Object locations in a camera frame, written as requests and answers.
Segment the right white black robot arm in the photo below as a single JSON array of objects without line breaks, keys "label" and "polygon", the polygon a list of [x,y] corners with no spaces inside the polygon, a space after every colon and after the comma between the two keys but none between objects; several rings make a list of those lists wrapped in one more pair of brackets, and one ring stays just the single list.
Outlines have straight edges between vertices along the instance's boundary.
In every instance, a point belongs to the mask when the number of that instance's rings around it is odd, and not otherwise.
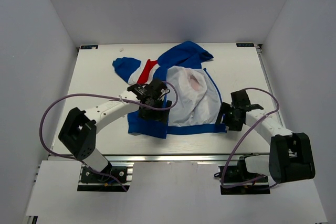
[{"label": "right white black robot arm", "polygon": [[271,115],[276,107],[266,112],[259,104],[252,104],[247,89],[231,93],[231,103],[223,102],[216,124],[223,124],[230,131],[240,132],[244,125],[249,129],[236,144],[240,146],[247,135],[255,131],[269,144],[268,155],[249,154],[239,158],[237,175],[242,180],[236,184],[224,182],[230,160],[226,161],[221,173],[221,186],[225,189],[254,183],[270,176],[276,184],[313,179],[316,175],[310,139],[305,133],[295,133]]}]

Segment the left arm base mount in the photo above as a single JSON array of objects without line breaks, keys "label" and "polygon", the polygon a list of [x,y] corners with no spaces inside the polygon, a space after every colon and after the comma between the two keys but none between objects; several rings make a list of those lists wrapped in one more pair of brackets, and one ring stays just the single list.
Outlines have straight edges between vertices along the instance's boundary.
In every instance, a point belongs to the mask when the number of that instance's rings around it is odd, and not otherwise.
[{"label": "left arm base mount", "polygon": [[[129,189],[132,181],[133,165],[133,163],[127,162],[112,162],[110,175],[117,178],[126,190]],[[82,165],[80,170],[77,191],[108,193],[125,192],[122,186],[114,178],[93,173],[85,165]]]}]

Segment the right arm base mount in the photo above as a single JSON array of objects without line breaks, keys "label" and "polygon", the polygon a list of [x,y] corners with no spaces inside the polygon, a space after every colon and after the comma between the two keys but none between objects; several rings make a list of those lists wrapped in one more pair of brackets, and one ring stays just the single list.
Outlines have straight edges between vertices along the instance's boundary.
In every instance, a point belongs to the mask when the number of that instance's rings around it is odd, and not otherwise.
[{"label": "right arm base mount", "polygon": [[249,179],[258,177],[258,174],[251,174],[243,168],[245,158],[253,156],[253,153],[245,155],[234,155],[228,164],[224,176],[224,186],[220,186],[221,195],[269,195],[270,184],[268,177],[260,178],[251,183],[246,183]]}]

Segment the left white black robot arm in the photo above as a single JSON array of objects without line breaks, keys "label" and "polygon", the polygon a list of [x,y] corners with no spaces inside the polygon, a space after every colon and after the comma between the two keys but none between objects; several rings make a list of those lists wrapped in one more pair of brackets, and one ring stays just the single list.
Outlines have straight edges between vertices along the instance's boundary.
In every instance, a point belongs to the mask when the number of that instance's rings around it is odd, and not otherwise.
[{"label": "left white black robot arm", "polygon": [[155,79],[149,84],[133,84],[117,97],[91,109],[71,109],[58,135],[74,158],[93,170],[93,176],[104,182],[112,175],[112,166],[96,148],[96,135],[107,125],[133,112],[144,120],[167,123],[176,102],[164,101],[175,87]]}]

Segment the blue white red jacket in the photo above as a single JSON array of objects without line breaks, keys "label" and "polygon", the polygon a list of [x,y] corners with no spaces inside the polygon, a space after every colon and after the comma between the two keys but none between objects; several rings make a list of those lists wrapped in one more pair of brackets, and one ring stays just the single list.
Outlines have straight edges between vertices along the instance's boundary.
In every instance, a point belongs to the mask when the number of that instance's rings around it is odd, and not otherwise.
[{"label": "blue white red jacket", "polygon": [[115,73],[127,84],[148,84],[153,79],[168,81],[175,88],[166,100],[176,103],[167,123],[144,120],[138,112],[128,114],[128,132],[157,138],[167,135],[225,133],[226,126],[216,124],[222,103],[221,93],[202,63],[213,55],[198,44],[185,41],[156,60],[141,61],[122,57],[112,62]]}]

